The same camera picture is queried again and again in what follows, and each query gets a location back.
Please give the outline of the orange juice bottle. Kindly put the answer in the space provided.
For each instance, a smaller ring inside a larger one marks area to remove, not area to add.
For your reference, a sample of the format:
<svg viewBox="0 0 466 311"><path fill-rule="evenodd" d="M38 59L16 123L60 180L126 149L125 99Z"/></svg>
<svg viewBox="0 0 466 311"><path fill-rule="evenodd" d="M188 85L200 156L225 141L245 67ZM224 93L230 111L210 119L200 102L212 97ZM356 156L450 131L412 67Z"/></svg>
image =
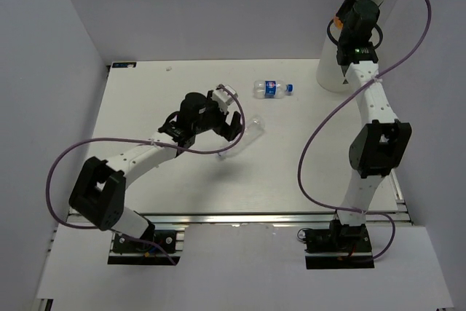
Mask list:
<svg viewBox="0 0 466 311"><path fill-rule="evenodd" d="M336 28L342 29L343 28L343 22L340 21L338 17L333 18L333 24L335 25Z"/></svg>

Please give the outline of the clear plastic bottle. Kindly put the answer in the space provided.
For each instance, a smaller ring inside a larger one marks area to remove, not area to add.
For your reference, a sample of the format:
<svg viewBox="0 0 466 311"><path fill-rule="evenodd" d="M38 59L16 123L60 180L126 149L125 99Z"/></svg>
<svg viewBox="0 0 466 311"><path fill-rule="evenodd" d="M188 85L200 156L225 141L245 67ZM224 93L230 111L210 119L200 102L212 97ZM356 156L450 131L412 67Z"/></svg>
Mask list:
<svg viewBox="0 0 466 311"><path fill-rule="evenodd" d="M265 122L259 115L253 115L246 121L245 132L240 142L229 150L217 153L219 160L236 157L265 134Z"/></svg>

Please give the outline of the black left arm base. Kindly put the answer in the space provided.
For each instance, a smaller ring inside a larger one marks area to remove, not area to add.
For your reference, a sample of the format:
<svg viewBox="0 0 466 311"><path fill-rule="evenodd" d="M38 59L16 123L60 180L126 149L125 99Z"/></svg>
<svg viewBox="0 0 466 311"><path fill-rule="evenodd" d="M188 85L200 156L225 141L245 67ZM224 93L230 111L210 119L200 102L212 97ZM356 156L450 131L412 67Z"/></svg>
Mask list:
<svg viewBox="0 0 466 311"><path fill-rule="evenodd" d="M184 231L175 229L156 229L153 245L137 243L121 235L112 237L108 253L108 264L129 266L174 266L183 250Z"/></svg>

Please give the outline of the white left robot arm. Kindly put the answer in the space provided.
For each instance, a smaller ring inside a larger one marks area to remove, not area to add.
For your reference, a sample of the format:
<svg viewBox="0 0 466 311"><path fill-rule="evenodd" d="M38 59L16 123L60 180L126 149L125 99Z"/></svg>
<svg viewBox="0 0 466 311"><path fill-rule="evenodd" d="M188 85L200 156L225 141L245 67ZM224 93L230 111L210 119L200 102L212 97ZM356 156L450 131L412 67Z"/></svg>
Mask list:
<svg viewBox="0 0 466 311"><path fill-rule="evenodd" d="M154 243L155 226L125 206L126 190L162 163L191 153L199 134L213 131L226 141L237 143L245 132L245 116L242 109L229 113L229 107L236 102L237 92L222 84L204 95L186 94L179 109L150 138L134 140L135 147L108 159L86 160L69 205L100 231L120 234L136 251L149 250Z"/></svg>

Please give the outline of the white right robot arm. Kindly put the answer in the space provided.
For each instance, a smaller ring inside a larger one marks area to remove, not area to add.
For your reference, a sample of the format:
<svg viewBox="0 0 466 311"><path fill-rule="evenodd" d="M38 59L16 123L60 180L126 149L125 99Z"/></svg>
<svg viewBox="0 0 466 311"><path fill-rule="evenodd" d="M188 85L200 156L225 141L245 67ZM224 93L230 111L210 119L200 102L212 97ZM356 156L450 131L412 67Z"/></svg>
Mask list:
<svg viewBox="0 0 466 311"><path fill-rule="evenodd" d="M349 186L328 234L330 246L339 252L355 250L366 238L366 213L375 192L399 166L412 134L410 124L398 119L376 79L379 64L371 37L382 1L344 0L334 17L340 29L336 61L356 95L362 123L349 147Z"/></svg>

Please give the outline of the blue label plastic bottle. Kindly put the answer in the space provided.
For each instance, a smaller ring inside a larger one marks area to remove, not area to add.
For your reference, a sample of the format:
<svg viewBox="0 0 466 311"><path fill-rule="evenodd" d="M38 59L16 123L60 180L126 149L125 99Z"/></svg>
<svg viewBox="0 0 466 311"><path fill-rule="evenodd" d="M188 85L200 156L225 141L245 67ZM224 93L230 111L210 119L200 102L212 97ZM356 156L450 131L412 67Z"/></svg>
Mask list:
<svg viewBox="0 0 466 311"><path fill-rule="evenodd" d="M263 98L284 98L293 93L294 86L280 80L257 80L253 86L253 97Z"/></svg>

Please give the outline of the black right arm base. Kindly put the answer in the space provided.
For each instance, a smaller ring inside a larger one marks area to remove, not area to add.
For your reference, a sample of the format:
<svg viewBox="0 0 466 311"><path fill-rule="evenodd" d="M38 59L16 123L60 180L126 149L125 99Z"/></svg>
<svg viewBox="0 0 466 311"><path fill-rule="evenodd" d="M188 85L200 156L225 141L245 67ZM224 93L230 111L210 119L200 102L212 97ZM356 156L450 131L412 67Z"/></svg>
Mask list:
<svg viewBox="0 0 466 311"><path fill-rule="evenodd" d="M308 270L374 268L371 241L365 224L352 227L334 219L325 229L300 229L297 238L305 244Z"/></svg>

